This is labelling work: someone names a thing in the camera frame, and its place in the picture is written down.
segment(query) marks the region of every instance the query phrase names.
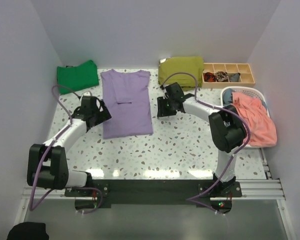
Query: wooden organizer tray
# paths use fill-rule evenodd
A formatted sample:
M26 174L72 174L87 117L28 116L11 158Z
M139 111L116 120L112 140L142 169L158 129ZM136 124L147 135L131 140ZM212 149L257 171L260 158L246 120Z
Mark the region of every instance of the wooden organizer tray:
M228 74L240 73L241 75L238 82L207 82L204 80L205 73L216 74L218 71L227 72ZM202 87L204 89L223 89L230 86L252 88L256 84L248 63L204 63L202 81Z

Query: green folded cloth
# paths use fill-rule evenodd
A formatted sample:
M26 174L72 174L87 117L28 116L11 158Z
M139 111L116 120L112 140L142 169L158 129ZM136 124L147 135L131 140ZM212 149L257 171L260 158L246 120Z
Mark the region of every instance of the green folded cloth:
M89 60L79 66L58 66L56 78L59 85L66 86L73 91L99 85L97 65ZM59 87L60 94L68 94L69 90Z
M192 74L198 80L198 86L202 87L202 72L205 69L201 56L178 56L167 58L159 65L158 82L161 85L167 77L177 72ZM182 90L188 91L196 86L195 80L186 74L177 74L171 77L165 84L178 83Z

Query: pink towel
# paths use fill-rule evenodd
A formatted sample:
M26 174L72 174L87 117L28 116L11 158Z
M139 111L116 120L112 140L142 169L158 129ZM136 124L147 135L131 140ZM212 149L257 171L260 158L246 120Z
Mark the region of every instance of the pink towel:
M233 105L249 125L253 147L273 147L277 144L277 131L274 122L267 115L266 108L260 99L247 96L241 92L233 92Z

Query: terrazzo table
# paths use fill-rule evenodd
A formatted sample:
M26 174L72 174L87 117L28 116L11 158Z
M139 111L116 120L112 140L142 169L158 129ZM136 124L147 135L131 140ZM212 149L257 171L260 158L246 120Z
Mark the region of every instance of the terrazzo table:
M140 69L115 70L131 73ZM158 85L158 70L144 70L151 72L148 88L154 133L103 139L102 124L95 126L68 151L68 168L90 172L94 179L212 179L217 168L218 149L212 141L209 124L181 112L158 119L157 97L163 95ZM99 69L99 77L105 71L108 69ZM100 85L77 93L81 95L87 90L102 98L102 80ZM202 88L198 97L219 105L220 92L221 89ZM80 105L71 93L62 95L60 100L71 111ZM67 114L58 105L49 138L65 125L67 119ZM235 173L237 179L266 179L259 149L239 152Z

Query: gray floor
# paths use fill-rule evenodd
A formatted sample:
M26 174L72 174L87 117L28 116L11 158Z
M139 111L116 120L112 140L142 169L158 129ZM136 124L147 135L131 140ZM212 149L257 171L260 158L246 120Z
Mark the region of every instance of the gray floor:
M191 205L113 205L75 214L74 201L45 200L25 221L46 223L50 240L286 240L277 202L237 200L227 221Z

